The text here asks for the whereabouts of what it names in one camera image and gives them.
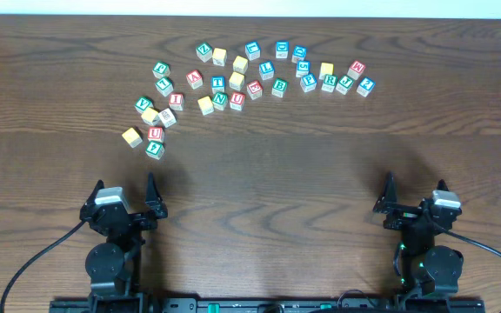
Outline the green N block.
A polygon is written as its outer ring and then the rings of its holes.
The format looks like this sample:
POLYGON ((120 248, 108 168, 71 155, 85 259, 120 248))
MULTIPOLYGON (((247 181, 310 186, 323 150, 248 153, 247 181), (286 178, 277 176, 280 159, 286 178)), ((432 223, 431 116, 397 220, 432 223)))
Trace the green N block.
POLYGON ((223 92, 217 92, 212 98, 212 104, 215 110, 225 110, 228 103, 228 96, 223 92))

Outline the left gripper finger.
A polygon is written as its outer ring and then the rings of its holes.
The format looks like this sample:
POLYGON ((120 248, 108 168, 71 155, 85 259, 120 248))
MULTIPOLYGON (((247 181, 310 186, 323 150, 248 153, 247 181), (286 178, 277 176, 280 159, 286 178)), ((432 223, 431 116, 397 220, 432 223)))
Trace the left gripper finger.
POLYGON ((162 205, 164 203, 157 189, 154 175, 151 172, 148 173, 145 203, 147 205, 162 205))
POLYGON ((97 198, 97 193, 98 191, 100 191, 101 189, 104 188, 104 182, 102 180, 98 180, 93 191, 90 193, 89 197, 87 198, 86 200, 86 204, 94 204, 95 203, 95 200, 97 198))

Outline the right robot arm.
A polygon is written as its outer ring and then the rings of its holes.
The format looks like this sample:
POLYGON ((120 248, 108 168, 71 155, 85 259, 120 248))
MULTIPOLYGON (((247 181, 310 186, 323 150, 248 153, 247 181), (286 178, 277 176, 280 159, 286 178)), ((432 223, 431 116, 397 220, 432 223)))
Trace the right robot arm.
POLYGON ((396 308, 421 310, 433 300, 442 301, 444 310, 450 311, 449 296, 458 292, 464 258, 457 250, 435 244, 435 237, 450 230, 462 214, 458 196, 441 180, 431 196, 418 205, 401 204, 394 177, 388 173, 373 211, 385 215, 383 226, 387 230, 401 234, 393 261, 402 284, 396 308))

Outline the red E block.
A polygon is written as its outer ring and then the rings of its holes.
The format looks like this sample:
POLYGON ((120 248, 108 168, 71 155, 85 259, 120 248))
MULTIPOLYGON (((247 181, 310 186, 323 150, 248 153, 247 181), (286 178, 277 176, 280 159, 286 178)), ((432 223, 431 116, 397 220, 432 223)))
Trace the red E block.
POLYGON ((264 88, 258 80, 247 84, 247 93, 251 100, 256 100, 263 95, 264 88))

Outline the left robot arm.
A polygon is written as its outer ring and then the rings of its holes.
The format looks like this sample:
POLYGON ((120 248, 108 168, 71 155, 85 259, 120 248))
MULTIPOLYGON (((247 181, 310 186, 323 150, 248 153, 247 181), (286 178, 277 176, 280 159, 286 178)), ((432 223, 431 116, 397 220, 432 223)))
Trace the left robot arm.
POLYGON ((141 249, 145 244, 142 233, 155 230, 157 221, 168 216, 151 173, 145 204, 148 206, 145 212, 130 213, 124 190, 106 188, 103 181, 98 181, 80 209, 80 220, 106 237, 106 241, 95 246, 85 259, 84 266, 90 277, 90 313, 160 310, 153 296, 140 290, 141 249))

